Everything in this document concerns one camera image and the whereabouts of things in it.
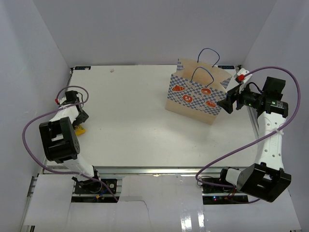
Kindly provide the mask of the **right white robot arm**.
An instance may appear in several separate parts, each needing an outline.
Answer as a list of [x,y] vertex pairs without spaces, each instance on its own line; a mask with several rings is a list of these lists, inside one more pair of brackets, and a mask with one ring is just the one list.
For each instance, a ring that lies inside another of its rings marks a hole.
[[257,111],[258,143],[254,164],[244,170],[224,168],[220,173],[218,188],[225,193],[236,187],[246,193],[267,202],[273,202],[290,185],[292,176],[284,171],[281,157],[283,132],[279,129],[288,116],[288,104],[283,102],[282,90],[285,81],[267,77],[260,93],[240,85],[229,90],[226,99],[219,101],[229,114],[233,103],[237,109],[248,106]]

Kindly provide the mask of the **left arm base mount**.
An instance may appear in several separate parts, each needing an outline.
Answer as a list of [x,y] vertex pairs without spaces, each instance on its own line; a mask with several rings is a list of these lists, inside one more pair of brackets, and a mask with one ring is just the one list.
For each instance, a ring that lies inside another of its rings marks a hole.
[[[116,193],[117,179],[101,179],[101,181],[107,185],[113,194]],[[75,194],[97,194],[102,196],[103,194],[110,194],[107,188],[99,182],[92,180],[77,181],[74,189]]]

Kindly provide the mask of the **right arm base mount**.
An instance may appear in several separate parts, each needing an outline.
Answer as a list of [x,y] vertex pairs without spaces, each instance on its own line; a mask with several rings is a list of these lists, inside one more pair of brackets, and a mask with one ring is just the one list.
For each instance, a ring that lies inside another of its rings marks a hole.
[[205,185],[199,181],[197,181],[197,185],[202,189],[204,205],[228,205],[249,202],[246,194],[240,193],[233,188]]

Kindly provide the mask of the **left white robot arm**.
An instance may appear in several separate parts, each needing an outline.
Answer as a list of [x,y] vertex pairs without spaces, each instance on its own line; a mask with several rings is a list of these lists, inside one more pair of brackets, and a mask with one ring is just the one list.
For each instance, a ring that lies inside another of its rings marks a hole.
[[47,122],[39,125],[42,145],[46,158],[67,167],[70,171],[86,177],[75,181],[92,193],[101,190],[102,181],[94,166],[90,165],[80,154],[80,144],[75,127],[86,122],[89,115],[83,110],[79,93],[75,90],[65,92],[65,97],[57,101],[60,111]]

